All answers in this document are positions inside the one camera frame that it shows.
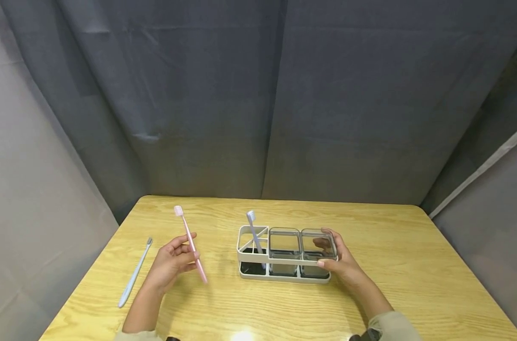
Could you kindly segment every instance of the finger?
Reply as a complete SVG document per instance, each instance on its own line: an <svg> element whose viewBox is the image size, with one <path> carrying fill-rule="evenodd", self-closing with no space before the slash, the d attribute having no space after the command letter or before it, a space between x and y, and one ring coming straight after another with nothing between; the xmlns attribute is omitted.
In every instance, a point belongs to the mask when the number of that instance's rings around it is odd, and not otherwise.
<svg viewBox="0 0 517 341"><path fill-rule="evenodd" d="M189 272L195 270L197 267L196 263L186 264L179 269L179 273Z"/></svg>
<svg viewBox="0 0 517 341"><path fill-rule="evenodd" d="M196 259L200 258L200 252L188 252L182 253L175 257L175 263L178 265L179 269L188 263L193 263Z"/></svg>
<svg viewBox="0 0 517 341"><path fill-rule="evenodd" d="M344 254L350 253L349 249L345 245L344 239L338 232L331 229L327 229L326 227L323 227L321 231L323 231L324 233L332 234L334 238L334 244L336 244L336 249L338 250L338 255L343 256Z"/></svg>
<svg viewBox="0 0 517 341"><path fill-rule="evenodd" d="M178 256L182 253L192 252L192 250L191 250L190 245L183 244L183 245L180 245L180 247L176 248L175 251L173 251L173 252L174 252L175 256Z"/></svg>
<svg viewBox="0 0 517 341"><path fill-rule="evenodd" d="M330 241L326 238L313 238L313 244L318 248L331 248Z"/></svg>
<svg viewBox="0 0 517 341"><path fill-rule="evenodd" d="M343 263L337 262L334 259L319 259L317 266L335 273L341 273L345 269Z"/></svg>
<svg viewBox="0 0 517 341"><path fill-rule="evenodd" d="M197 236L198 236L197 233L195 233L195 232L191 233L192 239L196 238ZM178 237L173 238L169 243L167 243L167 245L171 245L173 247L173 250L175 250L176 248L180 247L180 245L182 245L183 243L185 243L187 241L189 241L189 238L185 234L184 236L178 236Z"/></svg>

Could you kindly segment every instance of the right hand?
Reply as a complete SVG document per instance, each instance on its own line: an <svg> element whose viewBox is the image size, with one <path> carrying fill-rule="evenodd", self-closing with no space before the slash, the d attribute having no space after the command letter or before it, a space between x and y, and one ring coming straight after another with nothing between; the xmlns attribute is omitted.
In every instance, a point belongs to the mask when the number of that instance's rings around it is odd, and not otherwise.
<svg viewBox="0 0 517 341"><path fill-rule="evenodd" d="M196 259L200 258L200 252L193 252L190 245L185 244L189 238L175 237L172 241L162 246L153 265L146 276L143 287L150 287L165 294L175 283L178 274L196 269Z"/></svg>
<svg viewBox="0 0 517 341"><path fill-rule="evenodd" d="M321 230L324 233L332 234L336 250L338 251L338 261L334 259L319 259L317 266L336 273L345 284L351 287L358 285L363 278L366 278L366 274L359 266L359 263L355 261L347 246L345 246L342 236L326 227L323 227ZM322 238L313 240L317 247L322 247L322 241Z"/></svg>

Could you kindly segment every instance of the gray curtain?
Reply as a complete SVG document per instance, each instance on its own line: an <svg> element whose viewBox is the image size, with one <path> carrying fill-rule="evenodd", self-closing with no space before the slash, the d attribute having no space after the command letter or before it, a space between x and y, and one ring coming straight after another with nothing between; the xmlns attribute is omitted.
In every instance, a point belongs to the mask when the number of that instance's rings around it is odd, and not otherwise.
<svg viewBox="0 0 517 341"><path fill-rule="evenodd" d="M264 196L419 205L516 47L517 1L289 1Z"/></svg>
<svg viewBox="0 0 517 341"><path fill-rule="evenodd" d="M498 160L492 159L494 154L502 157L512 148L514 143L502 147L511 137L517 143L517 49L421 207L436 215L449 204L450 197L459 194L466 179Z"/></svg>
<svg viewBox="0 0 517 341"><path fill-rule="evenodd" d="M143 194L420 204L517 0L3 0L119 220Z"/></svg>

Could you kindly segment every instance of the wooden table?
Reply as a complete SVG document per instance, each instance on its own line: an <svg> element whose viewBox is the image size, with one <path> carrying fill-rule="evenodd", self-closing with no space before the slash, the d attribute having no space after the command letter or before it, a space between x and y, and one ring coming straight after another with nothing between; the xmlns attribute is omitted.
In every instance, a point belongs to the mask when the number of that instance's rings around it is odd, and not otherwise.
<svg viewBox="0 0 517 341"><path fill-rule="evenodd" d="M184 234L174 205L198 233L209 285L197 272L166 295L158 332L182 341L347 341L365 330L355 302L335 278L329 284L241 279L237 231L254 209L257 225L328 226L424 340L517 340L517 330L462 259L416 206L143 197L46 330L42 341L111 341L161 245ZM117 303L144 250L136 286Z"/></svg>

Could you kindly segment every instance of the left hand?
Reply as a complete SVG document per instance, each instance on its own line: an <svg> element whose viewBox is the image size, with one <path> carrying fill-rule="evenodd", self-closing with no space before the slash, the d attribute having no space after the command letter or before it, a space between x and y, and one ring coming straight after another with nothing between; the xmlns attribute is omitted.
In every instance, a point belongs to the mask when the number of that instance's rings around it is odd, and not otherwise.
<svg viewBox="0 0 517 341"><path fill-rule="evenodd" d="M197 234L191 233L191 237L194 239ZM159 249L143 287L159 290L165 294L175 283L178 274L196 268L194 261L200 258L200 252L192 252L190 245L184 244L188 240L186 234L175 237Z"/></svg>

